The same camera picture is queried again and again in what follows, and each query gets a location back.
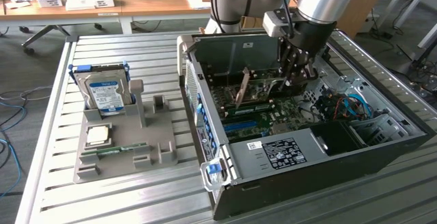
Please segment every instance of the blue cable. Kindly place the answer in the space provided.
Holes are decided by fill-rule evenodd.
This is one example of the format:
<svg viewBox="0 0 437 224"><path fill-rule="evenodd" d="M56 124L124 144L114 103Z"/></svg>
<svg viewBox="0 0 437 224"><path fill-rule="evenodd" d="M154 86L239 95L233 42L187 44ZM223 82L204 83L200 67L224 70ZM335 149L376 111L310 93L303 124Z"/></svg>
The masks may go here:
<svg viewBox="0 0 437 224"><path fill-rule="evenodd" d="M21 180L21 171L20 171L20 165L18 165L18 159L17 159L17 156L16 156L16 152L13 150L13 147L9 145L9 143L5 141L5 140L1 140L0 139L0 142L1 143L5 143L6 146L10 148L10 151L11 151L11 156L13 156L13 159L14 159L14 164L16 164L16 168L18 170L18 179L16 180L14 184L11 185L11 187L9 187L9 189L0 195L0 199L6 195L7 192L10 192L10 190L16 187L16 185L18 184L20 180Z"/></svg>
<svg viewBox="0 0 437 224"><path fill-rule="evenodd" d="M355 94L351 94L351 95L348 95L347 97L356 99L356 100L362 103L363 107L366 108L366 110L367 110L367 112L368 112L368 116L370 116L370 118L371 118L371 111L370 111L368 105L367 105L367 103L363 101L362 97L360 97L359 95L355 95ZM346 107L348 106L347 99L344 99L344 106L346 106Z"/></svg>
<svg viewBox="0 0 437 224"><path fill-rule="evenodd" d="M21 114L21 117L20 117L18 121L16 121L9 127L3 128L3 129L0 129L0 131L6 131L9 128L11 128L14 125L17 125L21 122L21 120L25 117L26 110L25 110L25 108L22 106L18 106L18 105L9 105L9 104L3 104L1 102L0 102L0 105L7 106L7 107L20 108L22 110L22 114Z"/></svg>

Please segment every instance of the desk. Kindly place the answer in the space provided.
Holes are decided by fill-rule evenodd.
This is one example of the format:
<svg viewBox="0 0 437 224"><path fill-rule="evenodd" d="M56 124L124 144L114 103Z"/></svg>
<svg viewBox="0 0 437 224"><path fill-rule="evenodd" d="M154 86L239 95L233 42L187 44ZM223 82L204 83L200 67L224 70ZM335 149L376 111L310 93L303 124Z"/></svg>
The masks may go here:
<svg viewBox="0 0 437 224"><path fill-rule="evenodd" d="M185 0L113 0L113 3L110 8L65 11L65 7L40 8L33 1L28 7L5 9L5 13L1 10L0 24L13 27L120 22L122 34L130 34L134 20L209 17L209 10L191 9Z"/></svg>
<svg viewBox="0 0 437 224"><path fill-rule="evenodd" d="M130 22L142 20L209 18L209 10L195 10L187 0L121 0L120 23L124 34L130 34Z"/></svg>
<svg viewBox="0 0 437 224"><path fill-rule="evenodd" d="M351 0L338 27L354 37L376 0ZM130 22L140 20L209 18L209 10L189 8L187 0L114 0L113 8L69 11L64 7L29 7L6 10L1 15L2 26L41 26L120 22L122 34L130 34Z"/></svg>
<svg viewBox="0 0 437 224"><path fill-rule="evenodd" d="M16 223L412 224L435 220L435 139L400 156L376 174L220 222L211 220L176 72L176 37L193 33L81 36L77 41L65 43ZM434 109L351 40L338 32L331 38L437 129ZM330 54L332 65L343 73L350 72L343 60L334 52ZM109 64L122 60L130 66L130 78L144 82L142 100L163 94L169 101L180 161L168 168L72 184L84 102L66 67L68 64Z"/></svg>

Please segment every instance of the gray parts tray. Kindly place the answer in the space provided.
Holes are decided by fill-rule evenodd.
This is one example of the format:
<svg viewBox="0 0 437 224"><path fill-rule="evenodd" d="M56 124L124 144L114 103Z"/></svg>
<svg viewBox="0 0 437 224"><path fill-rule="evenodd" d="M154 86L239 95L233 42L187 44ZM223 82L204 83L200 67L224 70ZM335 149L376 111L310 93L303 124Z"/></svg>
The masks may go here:
<svg viewBox="0 0 437 224"><path fill-rule="evenodd" d="M173 166L177 163L168 101L153 96L125 106L125 113L100 118L98 111L85 110L78 135L74 183L101 180L124 174ZM86 141L89 129L106 127L97 145Z"/></svg>

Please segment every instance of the metal workbench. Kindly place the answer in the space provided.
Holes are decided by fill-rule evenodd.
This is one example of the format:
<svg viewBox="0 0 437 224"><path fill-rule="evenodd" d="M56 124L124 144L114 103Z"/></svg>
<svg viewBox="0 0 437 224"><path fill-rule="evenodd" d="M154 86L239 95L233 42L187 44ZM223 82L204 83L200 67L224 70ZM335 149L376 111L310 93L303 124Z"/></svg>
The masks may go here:
<svg viewBox="0 0 437 224"><path fill-rule="evenodd" d="M374 175L224 221L211 220L176 74L175 39L192 33L84 36L65 43L16 223L426 223L437 219L432 139ZM392 84L395 77L340 33L332 33L332 38L435 129L434 110L404 86ZM130 66L132 79L144 82L142 99L164 94L169 100L179 163L74 185L82 98L66 66L121 61ZM331 61L342 72L348 71L338 57Z"/></svg>

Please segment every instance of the black cable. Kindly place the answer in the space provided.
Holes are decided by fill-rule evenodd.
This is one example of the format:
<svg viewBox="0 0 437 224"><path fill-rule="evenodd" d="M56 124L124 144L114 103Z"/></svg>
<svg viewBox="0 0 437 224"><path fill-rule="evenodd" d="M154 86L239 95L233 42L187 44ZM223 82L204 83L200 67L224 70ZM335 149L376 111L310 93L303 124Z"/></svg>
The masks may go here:
<svg viewBox="0 0 437 224"><path fill-rule="evenodd" d="M414 81L406 74L403 74L402 72L395 71L394 69L386 68L390 72L392 72L394 74L402 75L410 82L418 83L418 84L423 84L420 81Z"/></svg>
<svg viewBox="0 0 437 224"><path fill-rule="evenodd" d="M5 166L5 164L7 163L10 158L10 148L7 147L7 155L6 155L6 159L3 160L3 162L0 165L0 169Z"/></svg>
<svg viewBox="0 0 437 224"><path fill-rule="evenodd" d="M28 100L26 100L26 96L24 96L24 103L22 103L22 107L25 107L25 105L26 105L26 102L28 102ZM14 116L16 115L18 115L18 113L21 112L21 109L20 110L17 110L17 112L6 119L6 120L3 120L3 122L2 123L0 123L0 127L10 120L10 119L13 119L14 118Z"/></svg>
<svg viewBox="0 0 437 224"><path fill-rule="evenodd" d="M26 96L24 96L24 103L22 103L22 105L21 105L21 107L25 107L25 105L26 105L26 103L28 103L28 100L26 100ZM0 124L0 128L1 128L1 126L18 114L21 112L21 110L18 110L1 124ZM9 141L9 138L7 138L7 135L6 135L6 133L3 132L3 131L0 131L1 132L1 134L2 134L2 136L3 136L3 138L5 138L5 141L7 142L7 145L10 145L10 147L13 148L13 146L11 146L11 144L10 144L10 141ZM6 155L6 159L5 159L5 161L1 163L1 165L0 165L0 169L5 166L5 164L6 164L6 162L9 161L9 158L10 158L10 148L7 147L7 155ZM21 167L21 163L20 163L20 161L18 161L18 158L17 158L17 162L18 162L18 167L20 167L20 170L21 170L21 172L22 172L22 174L26 176L26 173L25 173L25 171L24 171L24 169L22 169L22 167Z"/></svg>
<svg viewBox="0 0 437 224"><path fill-rule="evenodd" d="M5 138L5 141L6 141L6 143L7 143L7 146L10 146L11 149L14 150L14 147L13 147L10 141L9 141L9 138L7 138L6 133L5 133L3 131L1 131L1 130L0 130L0 132L1 132L2 136L3 136L3 138ZM7 153L7 156L6 156L6 160L3 161L3 164L1 164L0 168L6 164L6 162L7 162L7 160L9 160L9 157L10 157L10 149L9 149L9 153ZM22 174L26 176L26 172L25 172L25 170L22 169L21 163L20 163L20 160L18 160L18 155L16 155L16 157L17 157L17 158L16 158L16 161L17 161L17 164L18 164L18 168L20 168Z"/></svg>
<svg viewBox="0 0 437 224"><path fill-rule="evenodd" d="M223 30L223 27L221 27L221 23L220 23L219 7L216 5L216 0L211 0L211 11L212 11L212 16L213 16L213 20L217 25L217 28L220 29L221 33L225 33Z"/></svg>
<svg viewBox="0 0 437 224"><path fill-rule="evenodd" d="M289 8L287 4L287 0L281 0L281 5L285 11L285 16L287 16L287 23L288 23L288 37L293 37L293 31L292 31L292 21L291 21L291 16L289 16Z"/></svg>
<svg viewBox="0 0 437 224"><path fill-rule="evenodd" d="M304 109L304 108L301 108L301 107L299 107L299 110L301 110L301 111L310 113L312 116L316 116L318 119L320 119L320 117L322 117L322 115L316 114L315 112L312 112L312 111L310 111L310 110L307 110L307 109Z"/></svg>
<svg viewBox="0 0 437 224"><path fill-rule="evenodd" d="M372 15L372 8L371 8L371 20L372 20L372 25L375 26L376 35L374 35L371 32L368 33L368 35L370 35L371 38L374 38L375 40L382 41L382 42L384 42L386 44L390 45L390 48L387 48L387 49L384 49L384 50L376 52L375 54L372 54L372 56L375 57L376 55L379 55L379 54L382 54L382 53L384 53L384 52L392 50L392 49L394 49L394 44L390 43L388 41L386 41L386 40L383 40L383 39L379 38L379 35L380 35L380 34L379 34L378 26L376 26L375 17L374 17L374 15Z"/></svg>
<svg viewBox="0 0 437 224"><path fill-rule="evenodd" d="M9 27L6 27L6 31L5 32L1 32L0 31L0 36L5 35L7 31L9 31Z"/></svg>
<svg viewBox="0 0 437 224"><path fill-rule="evenodd" d="M406 5L400 8L396 17L395 17L394 20L391 21L391 28L395 29L396 31L398 31L398 30L400 31L400 33L395 32L395 33L399 34L399 35L403 35L403 31L400 30L399 27L395 27L395 26L394 26L394 22L395 22L396 19L400 17L400 14L402 14L403 10L407 8L407 6L411 4L412 1L414 1L414 0L410 0L410 2L406 3Z"/></svg>
<svg viewBox="0 0 437 224"><path fill-rule="evenodd" d="M144 23L140 23L140 22L137 22L137 21L133 21L133 23L138 23L140 25L144 25L144 24L148 23L148 20L146 20Z"/></svg>
<svg viewBox="0 0 437 224"><path fill-rule="evenodd" d="M161 23L161 20L158 20L157 25L154 26L154 28L152 30L146 30L146 29L138 27L137 25L134 25L134 22L133 22L133 25L134 25L136 28L141 29L141 30L136 30L136 31L144 32L144 33L149 33L149 32L153 32L157 29L160 23Z"/></svg>
<svg viewBox="0 0 437 224"><path fill-rule="evenodd" d="M22 191L20 191L20 192L7 192L5 195L3 195L3 197L5 196L18 196L18 195L22 195L24 194L24 192Z"/></svg>
<svg viewBox="0 0 437 224"><path fill-rule="evenodd" d="M1 154L5 151L6 146L2 143L0 145L1 145L1 151L0 151L0 154Z"/></svg>

